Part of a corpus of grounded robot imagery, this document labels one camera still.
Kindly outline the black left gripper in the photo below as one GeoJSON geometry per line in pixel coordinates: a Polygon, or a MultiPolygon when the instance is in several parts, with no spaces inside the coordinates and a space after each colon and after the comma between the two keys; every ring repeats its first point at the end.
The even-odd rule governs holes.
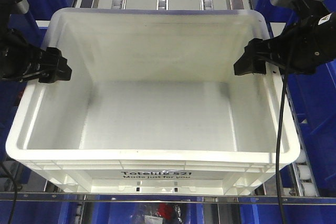
{"type": "Polygon", "coordinates": [[[30,44],[13,28],[1,29],[1,80],[23,82],[38,79],[40,83],[70,81],[72,69],[55,47],[42,49],[30,44]]]}

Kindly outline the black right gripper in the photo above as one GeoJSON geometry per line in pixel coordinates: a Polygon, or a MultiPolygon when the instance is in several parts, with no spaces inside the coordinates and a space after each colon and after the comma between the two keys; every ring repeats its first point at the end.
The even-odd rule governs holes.
{"type": "MultiPolygon", "coordinates": [[[[234,63],[234,74],[266,74],[266,64],[259,59],[257,46],[262,39],[254,38],[234,63]]],[[[266,42],[264,60],[290,73],[314,74],[322,64],[335,60],[335,12],[309,16],[288,27],[266,42]]]]}

